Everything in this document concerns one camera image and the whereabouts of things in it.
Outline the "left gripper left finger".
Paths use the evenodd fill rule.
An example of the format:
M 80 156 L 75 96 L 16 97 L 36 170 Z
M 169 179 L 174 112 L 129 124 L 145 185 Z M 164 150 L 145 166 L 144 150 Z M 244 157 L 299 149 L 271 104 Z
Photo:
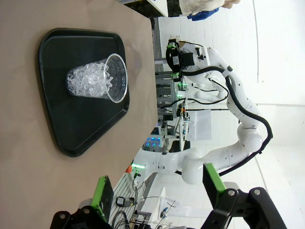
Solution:
M 111 229 L 109 217 L 113 201 L 113 188 L 108 176 L 99 178 L 89 205 L 73 214 L 58 211 L 54 214 L 51 229 Z

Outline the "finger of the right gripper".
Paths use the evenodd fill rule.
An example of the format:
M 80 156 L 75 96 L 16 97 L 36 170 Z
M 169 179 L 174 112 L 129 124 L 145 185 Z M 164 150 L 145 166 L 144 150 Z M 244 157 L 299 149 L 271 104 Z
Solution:
M 181 56 L 180 46 L 176 39 L 169 39 L 166 46 L 166 57 Z
M 173 81 L 182 81 L 183 80 L 182 65 L 181 64 L 177 64 L 177 65 L 168 64 L 168 65 L 172 71 L 170 73 L 169 78 Z

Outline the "person's right hand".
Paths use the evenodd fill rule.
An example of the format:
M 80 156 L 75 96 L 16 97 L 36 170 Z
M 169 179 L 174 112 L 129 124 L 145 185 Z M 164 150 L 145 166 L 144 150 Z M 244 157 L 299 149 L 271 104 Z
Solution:
M 231 9 L 235 4 L 238 4 L 240 2 L 241 0 L 225 0 L 222 7 L 225 9 Z

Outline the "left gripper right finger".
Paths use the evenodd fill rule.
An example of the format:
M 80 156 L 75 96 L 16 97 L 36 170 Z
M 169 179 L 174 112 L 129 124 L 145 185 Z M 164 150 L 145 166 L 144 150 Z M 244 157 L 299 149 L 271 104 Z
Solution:
M 226 188 L 212 163 L 203 164 L 203 185 L 213 210 L 201 228 L 226 229 L 232 218 L 243 218 L 251 229 L 286 228 L 264 188 L 255 187 L 248 193 Z

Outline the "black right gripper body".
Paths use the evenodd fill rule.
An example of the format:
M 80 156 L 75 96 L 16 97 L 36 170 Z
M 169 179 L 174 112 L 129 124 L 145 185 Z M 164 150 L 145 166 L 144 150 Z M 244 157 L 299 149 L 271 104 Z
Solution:
M 183 52 L 182 53 L 182 66 L 193 66 L 193 53 Z

